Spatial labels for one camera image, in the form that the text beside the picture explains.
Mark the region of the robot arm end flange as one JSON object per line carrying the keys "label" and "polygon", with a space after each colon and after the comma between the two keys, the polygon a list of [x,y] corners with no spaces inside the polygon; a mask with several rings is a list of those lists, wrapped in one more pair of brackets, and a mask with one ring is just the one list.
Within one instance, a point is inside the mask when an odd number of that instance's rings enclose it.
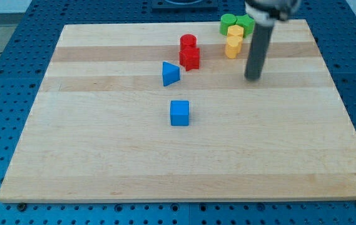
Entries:
{"label": "robot arm end flange", "polygon": [[301,0],[245,0],[245,11],[256,24],[271,27],[287,21],[301,5]]}

